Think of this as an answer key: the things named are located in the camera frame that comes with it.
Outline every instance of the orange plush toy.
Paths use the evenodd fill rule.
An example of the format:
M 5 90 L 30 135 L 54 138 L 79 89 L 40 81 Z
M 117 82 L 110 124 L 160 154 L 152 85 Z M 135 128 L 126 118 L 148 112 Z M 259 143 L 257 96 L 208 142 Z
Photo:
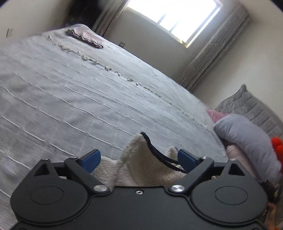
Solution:
M 278 137 L 274 137 L 271 140 L 271 143 L 272 143 L 273 149 L 276 153 L 278 160 L 283 165 L 283 141 L 279 139 Z

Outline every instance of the blue gripper pad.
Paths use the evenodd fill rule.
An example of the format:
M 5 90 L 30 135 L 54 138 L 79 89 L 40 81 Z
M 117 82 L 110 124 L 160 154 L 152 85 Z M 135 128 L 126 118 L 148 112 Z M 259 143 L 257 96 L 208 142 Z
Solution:
M 178 151 L 177 157 L 178 157 L 178 163 L 187 173 L 189 173 L 199 165 L 199 158 L 192 155 L 185 149 L 180 149 Z
M 101 154 L 98 149 L 90 151 L 88 154 L 82 156 L 78 160 L 78 164 L 84 168 L 88 173 L 92 173 L 93 170 L 100 164 Z

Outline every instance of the round black cover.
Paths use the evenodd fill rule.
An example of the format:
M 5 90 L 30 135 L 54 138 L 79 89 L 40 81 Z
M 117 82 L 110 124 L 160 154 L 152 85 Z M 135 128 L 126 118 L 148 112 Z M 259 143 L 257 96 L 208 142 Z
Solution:
M 11 197 L 11 207 L 20 218 L 35 224 L 64 221 L 87 202 L 80 184 L 50 176 L 36 176 L 19 186 Z
M 263 189 L 254 179 L 245 176 L 205 181 L 196 186 L 190 200 L 203 217 L 226 225 L 254 220 L 267 204 Z

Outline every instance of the window frame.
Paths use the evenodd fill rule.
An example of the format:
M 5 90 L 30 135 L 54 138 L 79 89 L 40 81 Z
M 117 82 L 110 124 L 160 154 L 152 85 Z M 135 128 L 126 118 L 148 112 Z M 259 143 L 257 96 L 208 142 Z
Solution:
M 160 29 L 162 29 L 163 31 L 165 31 L 166 33 L 168 33 L 170 36 L 172 36 L 175 40 L 177 40 L 178 42 L 180 42 L 181 44 L 184 44 L 186 48 L 189 48 L 190 45 L 196 40 L 196 38 L 201 34 L 201 32 L 206 28 L 206 26 L 212 21 L 212 19 L 218 14 L 218 12 L 221 10 L 223 4 L 220 2 L 220 0 L 213 0 L 216 3 L 216 7 L 213 9 L 213 11 L 206 17 L 206 19 L 202 22 L 202 24 L 195 30 L 195 32 L 189 37 L 189 39 L 184 42 L 182 40 L 180 40 L 179 38 L 177 38 L 174 34 L 172 34 L 172 30 L 177 26 L 178 22 L 170 29 L 167 30 L 165 29 L 163 26 L 160 25 L 160 23 L 162 22 L 162 20 L 165 18 L 166 14 L 163 14 L 162 17 L 159 19 L 158 22 L 155 22 L 153 20 L 151 20 L 150 18 L 148 18 L 147 16 L 143 15 L 142 13 L 127 7 L 127 10 L 141 16 L 142 18 L 150 21 L 151 23 L 155 24 L 157 27 L 159 27 Z

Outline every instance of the gray curtain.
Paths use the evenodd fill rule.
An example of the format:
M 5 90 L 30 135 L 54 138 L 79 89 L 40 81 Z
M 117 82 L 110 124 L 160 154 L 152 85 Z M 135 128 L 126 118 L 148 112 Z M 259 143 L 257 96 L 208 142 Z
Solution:
M 119 15 L 127 7 L 130 0 L 108 0 L 103 1 L 106 4 L 93 27 L 91 28 L 95 33 L 102 37 L 107 37 L 107 34 L 115 24 Z
M 198 56 L 181 71 L 176 82 L 193 92 L 249 22 L 248 12 L 242 5 L 239 5 Z

